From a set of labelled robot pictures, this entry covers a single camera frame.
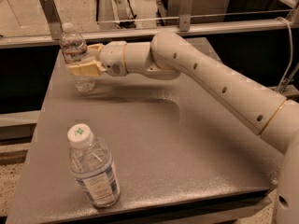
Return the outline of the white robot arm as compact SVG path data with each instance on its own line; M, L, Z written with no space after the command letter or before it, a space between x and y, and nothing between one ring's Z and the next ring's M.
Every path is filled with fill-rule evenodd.
M284 155L277 189L277 224L299 224L299 104L220 63L175 33L150 42L89 47L90 57L67 66L80 77L137 73L155 79L187 75L253 133Z

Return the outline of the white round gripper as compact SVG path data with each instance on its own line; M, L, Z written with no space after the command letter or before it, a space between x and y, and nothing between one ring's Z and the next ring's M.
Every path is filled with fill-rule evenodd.
M88 46L88 54L97 60L81 63L71 63L68 71L76 77L100 77L104 72L113 77L125 77L127 70L124 63L125 41L113 41L106 45L102 43Z

